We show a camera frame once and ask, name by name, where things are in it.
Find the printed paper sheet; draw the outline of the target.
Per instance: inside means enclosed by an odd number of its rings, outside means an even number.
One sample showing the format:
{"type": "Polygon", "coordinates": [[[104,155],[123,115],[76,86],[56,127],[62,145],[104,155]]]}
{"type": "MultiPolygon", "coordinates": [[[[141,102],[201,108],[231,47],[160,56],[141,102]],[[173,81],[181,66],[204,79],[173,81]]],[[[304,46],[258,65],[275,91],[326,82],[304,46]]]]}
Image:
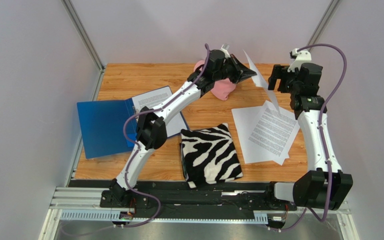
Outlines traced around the printed paper sheet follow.
{"type": "Polygon", "coordinates": [[[254,62],[251,60],[249,55],[245,52],[245,50],[243,50],[243,52],[244,52],[244,54],[246,56],[246,59],[247,59],[247,62],[249,64],[249,69],[256,73],[255,76],[251,77],[254,85],[256,87],[258,87],[258,88],[263,88],[264,89],[265,93],[269,97],[269,100],[272,102],[272,104],[274,105],[275,109],[278,112],[280,112],[280,106],[279,106],[279,103],[278,103],[278,100],[277,100],[277,97],[276,97],[275,93],[272,90],[269,90],[269,84],[264,79],[264,77],[262,76],[262,74],[260,73],[260,71],[258,70],[256,65],[254,64],[254,62]]]}
{"type": "MultiPolygon", "coordinates": [[[[135,114],[137,114],[143,107],[149,109],[156,107],[164,102],[166,99],[173,95],[171,88],[167,85],[158,89],[154,89],[137,96],[133,96],[132,104],[134,106],[135,114]]],[[[179,112],[171,121],[166,125],[167,137],[171,138],[181,133],[181,130],[189,130],[189,126],[182,114],[179,112]]]]}

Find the blue file folder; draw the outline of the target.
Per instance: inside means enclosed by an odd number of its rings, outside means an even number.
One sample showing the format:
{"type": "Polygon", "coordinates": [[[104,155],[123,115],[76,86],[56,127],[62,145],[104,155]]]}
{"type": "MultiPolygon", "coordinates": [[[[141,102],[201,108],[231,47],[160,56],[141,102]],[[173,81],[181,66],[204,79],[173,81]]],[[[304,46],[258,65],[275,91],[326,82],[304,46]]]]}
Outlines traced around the blue file folder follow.
{"type": "Polygon", "coordinates": [[[78,102],[77,111],[82,141],[87,159],[131,152],[136,140],[137,121],[131,121],[123,133],[129,117],[136,115],[132,97],[124,100],[78,102]]]}

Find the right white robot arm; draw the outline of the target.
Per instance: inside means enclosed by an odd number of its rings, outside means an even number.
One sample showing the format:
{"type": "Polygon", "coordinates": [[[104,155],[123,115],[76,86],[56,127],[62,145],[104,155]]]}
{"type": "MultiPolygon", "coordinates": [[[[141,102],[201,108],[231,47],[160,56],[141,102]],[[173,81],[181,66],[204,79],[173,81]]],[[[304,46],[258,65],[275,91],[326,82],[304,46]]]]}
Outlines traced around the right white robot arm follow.
{"type": "Polygon", "coordinates": [[[271,195],[277,201],[298,207],[337,210],[353,186],[351,174],[338,163],[328,132],[325,99],[318,95],[322,66],[304,63],[289,71],[287,65],[274,65],[268,89],[290,95],[290,107],[303,133],[308,171],[296,182],[271,182],[271,195]]]}

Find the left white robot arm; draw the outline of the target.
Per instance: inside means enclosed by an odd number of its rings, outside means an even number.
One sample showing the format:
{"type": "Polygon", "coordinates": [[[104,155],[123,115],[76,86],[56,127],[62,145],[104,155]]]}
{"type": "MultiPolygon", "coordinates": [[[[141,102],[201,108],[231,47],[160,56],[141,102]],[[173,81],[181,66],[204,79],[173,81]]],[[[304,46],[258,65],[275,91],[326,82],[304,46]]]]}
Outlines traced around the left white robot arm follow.
{"type": "Polygon", "coordinates": [[[172,96],[153,108],[143,107],[129,117],[124,123],[123,133],[127,132],[128,124],[135,120],[136,139],[126,138],[134,144],[133,150],[122,171],[109,185],[115,201],[122,207],[130,203],[140,172],[152,153],[166,142],[167,125],[173,117],[210,92],[217,81],[228,79],[238,84],[256,75],[254,70],[242,64],[233,54],[226,54],[220,49],[208,50],[204,64],[197,67],[172,96]]]}

